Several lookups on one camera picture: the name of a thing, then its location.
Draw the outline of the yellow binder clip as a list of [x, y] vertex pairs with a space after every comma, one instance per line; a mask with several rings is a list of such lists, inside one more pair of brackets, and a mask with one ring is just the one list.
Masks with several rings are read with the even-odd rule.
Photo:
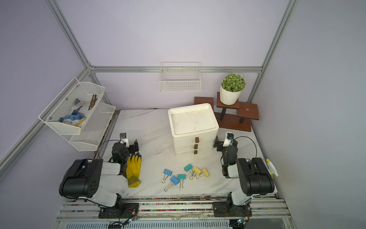
[[202, 173], [198, 167], [192, 167], [189, 171], [191, 172], [190, 180], [193, 180], [194, 178], [198, 179]]
[[201, 177], [209, 177], [210, 174], [208, 173], [207, 169], [204, 168], [201, 170], [201, 173], [196, 176], [196, 179], [199, 179]]

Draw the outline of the white three-drawer cabinet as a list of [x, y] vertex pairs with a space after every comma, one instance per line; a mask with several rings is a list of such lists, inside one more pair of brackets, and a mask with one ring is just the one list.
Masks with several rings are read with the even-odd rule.
[[196, 156], [212, 151], [219, 125], [209, 103], [168, 110], [176, 156]]

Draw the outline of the blue binder clip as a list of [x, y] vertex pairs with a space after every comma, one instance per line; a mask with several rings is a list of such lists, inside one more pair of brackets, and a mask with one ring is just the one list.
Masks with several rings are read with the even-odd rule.
[[168, 177], [170, 177], [172, 175], [172, 171], [168, 170], [168, 169], [164, 169], [163, 174], [164, 177], [162, 179], [162, 183], [165, 183], [165, 181], [167, 180]]
[[167, 192], [171, 187], [176, 186], [180, 183], [179, 179], [176, 176], [172, 176], [170, 178], [169, 184], [164, 188], [164, 191]]

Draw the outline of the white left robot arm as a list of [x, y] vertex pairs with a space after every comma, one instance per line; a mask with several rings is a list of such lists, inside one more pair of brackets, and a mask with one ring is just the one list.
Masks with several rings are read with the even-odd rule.
[[141, 155], [138, 141], [127, 145], [121, 139], [112, 147], [112, 158], [79, 159], [65, 173], [59, 186], [59, 194], [68, 199], [84, 199], [103, 207], [118, 206], [120, 195], [100, 184], [101, 177], [124, 177], [129, 188], [140, 186]]

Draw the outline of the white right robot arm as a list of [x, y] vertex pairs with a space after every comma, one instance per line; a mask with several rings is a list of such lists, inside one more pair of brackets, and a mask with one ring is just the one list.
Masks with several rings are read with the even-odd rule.
[[228, 132], [220, 141], [216, 137], [213, 147], [222, 153], [221, 168], [225, 178], [238, 178], [240, 188], [228, 194], [226, 207], [247, 206], [252, 199], [275, 193], [273, 178], [260, 157], [239, 158], [238, 137]]

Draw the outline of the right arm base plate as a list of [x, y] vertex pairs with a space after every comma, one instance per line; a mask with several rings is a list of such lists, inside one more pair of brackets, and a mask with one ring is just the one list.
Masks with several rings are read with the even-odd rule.
[[251, 217], [252, 212], [248, 205], [236, 206], [229, 202], [214, 202], [213, 212], [215, 217]]

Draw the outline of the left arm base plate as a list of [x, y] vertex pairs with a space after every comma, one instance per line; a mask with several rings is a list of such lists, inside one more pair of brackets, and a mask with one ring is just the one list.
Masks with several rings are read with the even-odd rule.
[[99, 219], [132, 219], [137, 216], [139, 203], [122, 203], [114, 207], [101, 207]]

